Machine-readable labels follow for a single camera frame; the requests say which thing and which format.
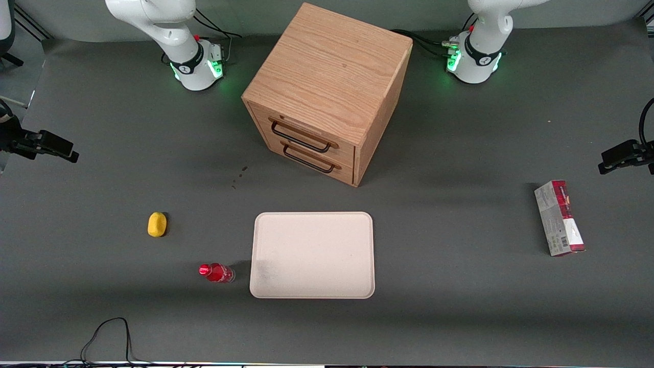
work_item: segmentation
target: yellow object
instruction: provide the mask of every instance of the yellow object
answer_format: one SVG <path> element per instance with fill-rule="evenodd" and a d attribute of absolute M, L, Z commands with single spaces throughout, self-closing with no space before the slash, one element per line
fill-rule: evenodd
<path fill-rule="evenodd" d="M 167 220 L 165 215 L 161 212 L 155 212 L 150 215 L 150 221 L 148 221 L 148 234 L 159 238 L 164 235 L 166 225 Z"/>

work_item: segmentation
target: bottle cap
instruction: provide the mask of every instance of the bottle cap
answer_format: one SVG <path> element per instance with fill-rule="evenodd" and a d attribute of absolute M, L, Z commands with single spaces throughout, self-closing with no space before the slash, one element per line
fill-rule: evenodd
<path fill-rule="evenodd" d="M 208 274 L 211 273 L 211 266 L 209 266 L 209 265 L 201 265 L 201 266 L 200 266 L 200 269 L 198 270 L 198 272 L 199 272 L 202 276 L 206 276 L 206 275 L 208 275 Z"/>

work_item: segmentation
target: green led light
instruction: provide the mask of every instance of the green led light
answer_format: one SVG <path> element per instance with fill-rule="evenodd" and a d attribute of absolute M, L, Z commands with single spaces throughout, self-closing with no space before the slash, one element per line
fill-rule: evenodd
<path fill-rule="evenodd" d="M 207 65 L 209 66 L 209 69 L 211 69 L 211 73 L 213 73 L 213 76 L 216 77 L 216 79 L 222 77 L 222 63 L 207 60 Z"/>
<path fill-rule="evenodd" d="M 447 69 L 449 71 L 455 71 L 456 67 L 458 66 L 458 62 L 461 61 L 461 51 L 457 50 L 455 54 L 450 56 L 452 60 L 447 62 Z"/>
<path fill-rule="evenodd" d="M 179 81 L 179 75 L 177 75 L 177 70 L 175 70 L 173 63 L 170 63 L 170 68 L 173 70 L 173 73 L 175 74 L 175 79 Z"/>
<path fill-rule="evenodd" d="M 495 62 L 495 66 L 492 67 L 492 70 L 493 70 L 493 71 L 496 71 L 496 70 L 497 70 L 497 67 L 500 65 L 500 59 L 501 59 L 501 58 L 502 58 L 502 53 L 500 52 L 500 54 L 497 56 L 497 61 Z"/>

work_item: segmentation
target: black metal handle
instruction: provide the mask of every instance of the black metal handle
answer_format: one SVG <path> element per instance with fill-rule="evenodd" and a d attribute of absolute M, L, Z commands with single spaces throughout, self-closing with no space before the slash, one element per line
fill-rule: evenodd
<path fill-rule="evenodd" d="M 310 163 L 308 161 L 302 160 L 300 157 L 291 155 L 290 153 L 286 152 L 287 150 L 288 150 L 288 145 L 284 145 L 284 156 L 290 158 L 291 160 L 297 161 L 300 164 L 307 165 L 308 167 L 310 167 L 312 169 L 316 169 L 316 170 L 322 172 L 323 174 L 329 174 L 336 167 L 336 165 L 332 164 L 329 169 L 321 168 L 320 166 L 317 166 L 317 165 L 314 165 L 314 164 L 312 164 L 312 163 Z"/>
<path fill-rule="evenodd" d="M 301 145 L 302 147 L 306 147 L 306 148 L 308 148 L 308 149 L 310 149 L 310 150 L 312 150 L 312 151 L 316 151 L 316 152 L 318 152 L 318 153 L 325 153 L 325 152 L 327 152 L 327 150 L 332 146 L 331 143 L 327 143 L 327 146 L 325 146 L 325 148 L 320 149 L 320 148 L 318 148 L 318 147 L 315 147 L 315 146 L 313 146 L 313 145 L 310 145 L 310 144 L 308 144 L 308 143 L 305 143 L 305 142 L 303 142 L 303 141 L 301 141 L 301 140 L 299 140 L 299 139 L 297 139 L 297 138 L 293 138 L 293 137 L 289 136 L 288 134 L 284 134 L 284 133 L 282 133 L 282 132 L 276 130 L 275 127 L 276 127 L 277 125 L 278 125 L 277 122 L 276 122 L 276 121 L 273 121 L 273 126 L 270 127 L 270 128 L 273 130 L 273 133 L 277 134 L 278 136 L 280 136 L 280 137 L 282 137 L 282 138 L 286 138 L 286 139 L 288 139 L 288 140 L 291 141 L 291 142 L 297 143 L 297 144 Z"/>

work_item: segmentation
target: box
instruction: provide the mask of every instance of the box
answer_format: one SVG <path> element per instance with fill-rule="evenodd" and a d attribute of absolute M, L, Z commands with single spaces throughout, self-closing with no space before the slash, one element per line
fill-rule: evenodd
<path fill-rule="evenodd" d="M 577 224 L 570 211 L 565 180 L 554 180 L 534 191 L 540 218 L 553 257 L 585 251 Z"/>
<path fill-rule="evenodd" d="M 305 3 L 242 99 L 271 151 L 357 187 L 398 103 L 412 45 Z"/>

